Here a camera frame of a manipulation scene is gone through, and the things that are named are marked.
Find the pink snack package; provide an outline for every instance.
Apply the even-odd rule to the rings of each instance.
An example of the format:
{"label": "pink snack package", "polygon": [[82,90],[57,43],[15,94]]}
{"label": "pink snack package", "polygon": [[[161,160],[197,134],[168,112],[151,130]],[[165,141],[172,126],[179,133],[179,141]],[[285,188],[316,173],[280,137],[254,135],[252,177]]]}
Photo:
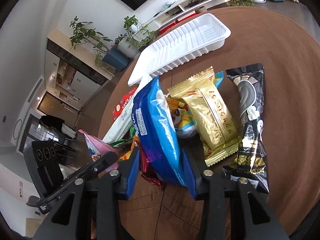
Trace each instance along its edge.
{"label": "pink snack package", "polygon": [[[80,133],[84,134],[85,141],[87,143],[89,153],[91,155],[92,160],[95,162],[98,160],[102,155],[108,153],[108,152],[115,152],[114,148],[107,143],[103,142],[102,140],[98,139],[97,137],[90,135],[86,133],[83,130],[79,130]],[[111,166],[106,168],[104,172],[109,172],[111,170],[116,170],[119,166],[118,161],[113,163]]]}

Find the glass door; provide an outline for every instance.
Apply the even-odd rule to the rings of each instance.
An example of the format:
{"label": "glass door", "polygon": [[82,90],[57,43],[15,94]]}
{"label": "glass door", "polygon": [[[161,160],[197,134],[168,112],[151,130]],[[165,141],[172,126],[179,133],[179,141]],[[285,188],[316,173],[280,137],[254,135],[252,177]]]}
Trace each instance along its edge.
{"label": "glass door", "polygon": [[33,115],[30,115],[27,126],[22,135],[19,151],[23,151],[29,146],[33,141],[47,141],[59,139],[47,128],[39,124],[39,119]]}

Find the red box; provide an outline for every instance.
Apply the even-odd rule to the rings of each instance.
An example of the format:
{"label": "red box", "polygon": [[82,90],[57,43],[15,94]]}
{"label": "red box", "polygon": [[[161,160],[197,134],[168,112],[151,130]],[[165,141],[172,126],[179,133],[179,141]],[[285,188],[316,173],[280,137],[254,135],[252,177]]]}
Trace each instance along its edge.
{"label": "red box", "polygon": [[177,20],[178,20],[178,22],[182,22],[182,21],[184,21],[184,20],[186,20],[186,19],[188,19],[188,18],[190,18],[190,17],[192,17],[194,15],[197,15],[197,13],[195,11],[191,11],[190,13],[178,18]]}
{"label": "red box", "polygon": [[161,30],[159,30],[159,32],[162,34],[162,33],[165,33],[165,31],[167,29],[170,29],[172,26],[175,26],[177,23],[176,22],[173,22],[173,23],[170,23],[169,25],[167,25],[166,27],[162,28]]}

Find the black snack package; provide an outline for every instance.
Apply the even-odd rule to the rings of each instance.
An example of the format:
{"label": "black snack package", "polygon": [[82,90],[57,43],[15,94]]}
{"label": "black snack package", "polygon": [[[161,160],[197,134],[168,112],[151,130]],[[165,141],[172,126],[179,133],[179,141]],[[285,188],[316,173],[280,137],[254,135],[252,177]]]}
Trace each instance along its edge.
{"label": "black snack package", "polygon": [[240,93],[241,140],[236,157],[224,167],[231,180],[247,178],[258,192],[269,193],[267,155],[263,146],[264,67],[256,63],[226,70]]}

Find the snack package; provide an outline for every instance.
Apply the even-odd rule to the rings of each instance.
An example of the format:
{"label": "snack package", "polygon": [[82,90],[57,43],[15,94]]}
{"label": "snack package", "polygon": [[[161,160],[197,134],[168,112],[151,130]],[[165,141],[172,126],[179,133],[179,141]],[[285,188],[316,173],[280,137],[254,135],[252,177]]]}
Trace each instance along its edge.
{"label": "snack package", "polygon": [[119,115],[122,113],[122,110],[125,108],[130,98],[133,96],[137,88],[133,88],[128,94],[125,94],[121,100],[116,105],[115,109],[112,112],[112,121],[114,122]]}
{"label": "snack package", "polygon": [[157,185],[159,190],[161,190],[162,183],[158,179],[152,166],[149,165],[150,162],[148,161],[148,159],[147,159],[147,157],[141,147],[141,143],[140,143],[139,137],[137,135],[135,135],[133,138],[131,150],[129,152],[127,152],[124,156],[120,157],[119,162],[128,160],[131,156],[131,153],[132,153],[134,147],[136,147],[136,146],[139,147],[139,151],[140,151],[140,171],[142,172],[141,177],[143,179],[145,179],[147,182],[154,184],[154,185]]}
{"label": "snack package", "polygon": [[133,107],[133,99],[137,93],[151,80],[152,78],[149,75],[143,75],[137,90],[104,136],[104,142],[113,143],[119,141],[128,132],[129,128],[132,126],[131,112]]}
{"label": "snack package", "polygon": [[[85,141],[88,146],[89,153],[91,155],[92,160],[95,162],[98,160],[102,155],[108,152],[115,152],[116,151],[110,145],[106,144],[105,142],[101,141],[100,139],[96,138],[93,135],[86,133],[83,130],[79,130],[80,133],[84,134]],[[116,170],[119,166],[118,162],[113,163],[111,166],[106,168],[104,172],[109,172],[111,170]]]}
{"label": "snack package", "polygon": [[[220,71],[219,73],[215,74],[213,83],[217,88],[219,88],[222,80],[223,71]],[[166,98],[166,100],[170,109],[177,137],[186,139],[196,135],[198,132],[193,123],[191,114],[188,111],[188,105],[174,98]]]}
{"label": "snack package", "polygon": [[113,147],[124,147],[126,145],[130,145],[132,143],[132,139],[134,137],[136,133],[136,129],[134,128],[134,126],[132,125],[129,129],[129,138],[127,139],[121,139],[119,141],[110,143],[111,146]]}
{"label": "snack package", "polygon": [[191,138],[198,133],[189,111],[177,108],[171,117],[177,137]]}
{"label": "snack package", "polygon": [[214,83],[212,67],[169,89],[172,98],[187,103],[196,129],[210,147],[208,166],[238,149],[238,133],[232,116]]}
{"label": "snack package", "polygon": [[226,71],[240,93],[241,140],[235,159],[224,167],[232,180],[246,177],[263,193],[269,193],[267,155],[262,143],[264,67],[256,63]]}
{"label": "snack package", "polygon": [[185,186],[180,148],[159,77],[155,77],[134,98],[132,121],[158,177],[162,181]]}

